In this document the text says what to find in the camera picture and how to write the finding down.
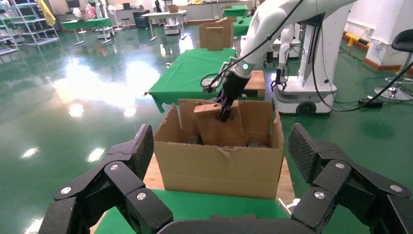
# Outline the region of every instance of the table leg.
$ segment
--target table leg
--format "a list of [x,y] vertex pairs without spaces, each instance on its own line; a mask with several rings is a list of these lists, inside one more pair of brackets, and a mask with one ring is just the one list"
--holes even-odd
[[74,31],[75,31],[75,37],[76,37],[76,40],[77,40],[77,42],[75,43],[75,45],[81,45],[81,44],[85,43],[84,40],[83,40],[83,41],[80,41],[79,35],[77,34],[77,30],[75,29]]
[[112,41],[111,39],[108,40],[108,39],[106,38],[105,28],[102,28],[102,33],[103,33],[103,37],[105,38],[105,41],[102,42],[102,45],[104,45],[104,44],[109,43],[109,42]]
[[149,41],[153,41],[156,39],[156,37],[153,35],[152,20],[150,18],[149,18],[149,28],[150,28],[150,33],[152,34],[152,38]]
[[185,39],[187,36],[184,31],[184,16],[181,15],[181,40]]
[[235,37],[235,52],[236,52],[237,58],[239,58],[241,54],[241,36]]

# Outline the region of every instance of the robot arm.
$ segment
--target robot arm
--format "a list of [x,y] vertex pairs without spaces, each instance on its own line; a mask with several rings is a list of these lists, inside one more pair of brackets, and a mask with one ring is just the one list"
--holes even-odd
[[299,4],[298,7],[281,25],[281,28],[285,25],[307,20],[318,14],[334,12],[354,1],[356,0],[268,0],[263,2],[251,20],[246,35],[245,48],[241,51],[242,60],[227,70],[226,80],[218,93],[217,101],[223,105],[220,121],[225,122],[227,120],[230,106],[251,78],[251,72],[255,64],[260,61],[264,50],[274,42],[281,31],[276,32],[271,38],[269,38],[269,35],[283,23],[297,4]]

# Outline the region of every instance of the metal screw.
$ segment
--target metal screw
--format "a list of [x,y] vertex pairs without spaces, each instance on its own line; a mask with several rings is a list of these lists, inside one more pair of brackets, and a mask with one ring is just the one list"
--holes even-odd
[[314,195],[318,199],[324,199],[325,198],[325,195],[322,192],[315,192]]
[[146,193],[138,193],[138,195],[136,195],[136,199],[138,200],[143,200],[146,198]]
[[114,164],[114,165],[111,166],[111,170],[112,170],[112,171],[115,171],[118,167],[119,167],[119,166],[118,166],[117,164]]
[[60,190],[60,193],[61,194],[68,194],[70,192],[70,190],[72,190],[71,187],[66,187],[66,188]]
[[403,191],[399,186],[397,186],[397,185],[395,185],[395,184],[390,185],[390,188],[393,189],[393,190],[396,191],[396,192],[401,192],[401,191]]
[[344,168],[344,165],[343,165],[342,163],[336,163],[336,167],[338,167],[338,168],[340,168],[340,169],[343,169],[343,168]]

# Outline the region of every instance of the green tablecloth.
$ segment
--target green tablecloth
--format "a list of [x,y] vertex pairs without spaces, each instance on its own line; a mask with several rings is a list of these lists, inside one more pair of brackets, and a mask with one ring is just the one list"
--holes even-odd
[[[21,16],[11,17],[11,18],[3,18],[3,21],[4,21],[5,24],[7,24],[7,26],[9,28],[14,27],[12,21],[14,22],[14,25],[16,27],[24,27],[24,23],[21,23],[21,21],[23,21],[22,18],[23,17],[21,17]],[[26,20],[33,20],[33,19],[36,19],[36,16],[35,15],[28,15],[28,16],[24,16],[24,18]]]
[[103,19],[90,19],[88,21],[69,21],[62,23],[63,27],[66,30],[75,30],[81,28],[105,28],[111,27],[112,22],[110,18],[103,18]]
[[237,17],[237,21],[234,23],[234,36],[245,36],[248,32],[249,23],[251,23],[252,16],[250,17]]
[[[287,218],[274,200],[153,190],[173,213],[173,219],[206,219],[210,215],[258,218]],[[133,234],[116,208],[108,211],[95,234]]]
[[204,94],[201,79],[212,73],[218,73],[223,62],[229,61],[235,50],[224,48],[220,51],[207,49],[186,50],[150,89],[160,111],[162,104],[178,104],[178,99],[209,99],[216,92]]
[[234,16],[246,16],[248,7],[246,5],[232,6],[231,8],[225,8],[222,17],[234,17]]

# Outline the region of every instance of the open cardboard box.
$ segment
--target open cardboard box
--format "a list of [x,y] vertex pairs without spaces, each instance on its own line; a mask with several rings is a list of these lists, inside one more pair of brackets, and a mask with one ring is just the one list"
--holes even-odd
[[269,148],[187,144],[199,134],[195,106],[209,103],[179,100],[181,124],[173,105],[159,126],[155,155],[165,189],[275,199],[284,151],[278,111],[273,112],[272,103],[266,101],[239,104],[246,137]]

